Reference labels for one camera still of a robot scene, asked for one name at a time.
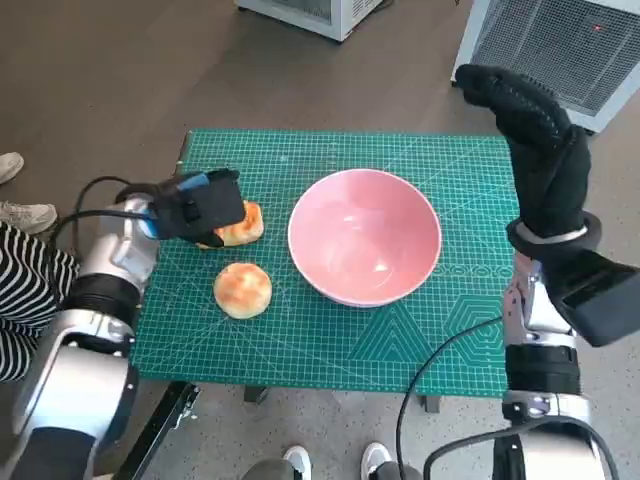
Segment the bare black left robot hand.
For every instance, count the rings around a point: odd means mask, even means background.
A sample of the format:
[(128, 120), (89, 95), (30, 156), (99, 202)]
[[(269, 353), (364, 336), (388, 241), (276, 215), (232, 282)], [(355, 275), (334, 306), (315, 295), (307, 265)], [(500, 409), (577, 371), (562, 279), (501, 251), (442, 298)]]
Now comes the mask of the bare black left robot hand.
[(216, 231), (245, 218), (238, 177), (236, 170), (220, 169), (175, 175), (158, 184), (133, 183), (117, 194), (115, 202), (145, 200), (142, 213), (149, 217), (154, 238), (219, 248), (224, 242)]

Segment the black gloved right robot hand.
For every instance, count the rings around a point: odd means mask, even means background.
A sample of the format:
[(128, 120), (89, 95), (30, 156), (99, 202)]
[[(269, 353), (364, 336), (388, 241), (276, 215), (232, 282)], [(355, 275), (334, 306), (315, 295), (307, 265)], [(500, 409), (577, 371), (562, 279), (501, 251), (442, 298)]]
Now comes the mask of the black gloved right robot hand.
[(584, 232), (591, 155), (585, 132), (551, 90), (525, 75), (472, 64), (458, 67), (455, 82), (467, 103), (494, 114), (507, 141), (526, 233), (547, 243)]

